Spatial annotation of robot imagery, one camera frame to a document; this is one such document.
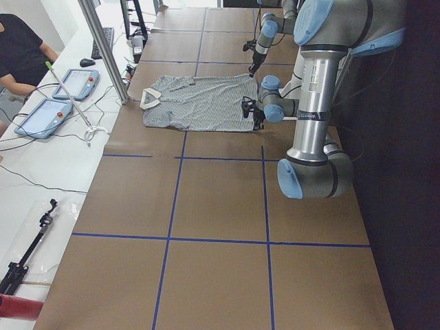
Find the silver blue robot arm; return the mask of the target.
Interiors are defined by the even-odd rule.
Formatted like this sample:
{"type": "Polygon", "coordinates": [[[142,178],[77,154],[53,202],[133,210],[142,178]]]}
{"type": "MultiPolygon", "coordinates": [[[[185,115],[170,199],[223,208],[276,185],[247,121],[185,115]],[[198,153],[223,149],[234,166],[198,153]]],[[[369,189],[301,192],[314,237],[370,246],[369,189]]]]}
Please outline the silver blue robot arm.
{"type": "Polygon", "coordinates": [[[274,45],[274,39],[277,34],[294,35],[294,28],[298,13],[305,1],[257,1],[258,5],[269,7],[280,7],[283,9],[283,17],[276,16],[271,12],[259,15],[256,24],[260,26],[258,37],[247,41],[243,45],[243,51],[253,51],[252,64],[248,68],[252,78],[259,67],[264,63],[270,47],[274,45]]]}
{"type": "Polygon", "coordinates": [[[405,1],[270,1],[282,16],[264,14],[257,39],[248,41],[252,50],[249,73],[265,61],[277,34],[291,34],[299,47],[303,66],[300,95],[289,97],[279,89],[275,76],[261,82],[256,99],[243,98],[244,117],[252,117],[255,129],[264,122],[295,118],[292,147],[278,162],[278,184],[292,199],[327,198],[342,195],[352,183],[349,156],[328,132],[331,108],[342,58],[371,56],[402,44],[406,24],[405,1]]]}

